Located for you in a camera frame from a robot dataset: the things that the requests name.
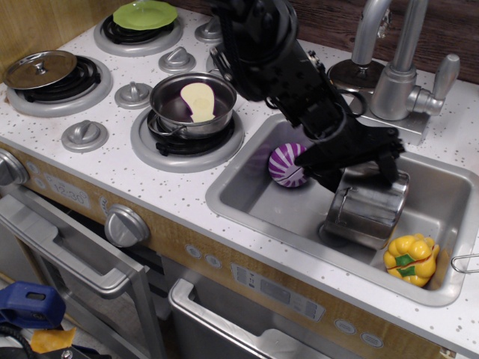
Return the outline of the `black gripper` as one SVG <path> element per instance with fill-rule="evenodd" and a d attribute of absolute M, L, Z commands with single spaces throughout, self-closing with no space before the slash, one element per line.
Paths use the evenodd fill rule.
<path fill-rule="evenodd" d="M 336 192 L 343 169 L 368 162 L 374 162 L 392 185 L 399 178 L 396 159 L 404 151 L 397 129 L 366 126 L 346 115 L 334 132 L 314 139 L 295 164 L 322 187 Z"/>

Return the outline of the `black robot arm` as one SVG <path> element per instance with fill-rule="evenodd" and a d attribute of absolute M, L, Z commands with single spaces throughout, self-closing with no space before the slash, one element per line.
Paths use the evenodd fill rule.
<path fill-rule="evenodd" d="M 383 180 L 399 178 L 404 151 L 396 129 L 358 122 L 322 63 L 296 39 L 298 25 L 288 1 L 212 1 L 222 43 L 211 52 L 221 74 L 243 98 L 277 108 L 301 126 L 311 146 L 295 163 L 335 191 L 342 170 L 375 162 Z"/>

